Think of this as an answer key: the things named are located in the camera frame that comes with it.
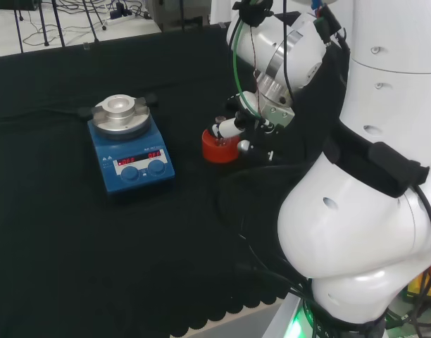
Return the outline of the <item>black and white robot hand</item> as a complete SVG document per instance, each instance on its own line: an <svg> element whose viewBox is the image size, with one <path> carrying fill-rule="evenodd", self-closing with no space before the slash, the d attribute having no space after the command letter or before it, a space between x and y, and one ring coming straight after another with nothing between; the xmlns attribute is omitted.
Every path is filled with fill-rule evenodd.
<svg viewBox="0 0 431 338"><path fill-rule="evenodd" d="M257 163L283 164L287 159L280 148L285 128L294 112L281 97L269 100L260 91L231 96L225 109L235 113L233 118L218 116L202 134L204 158L212 163L230 163L245 157Z"/></svg>

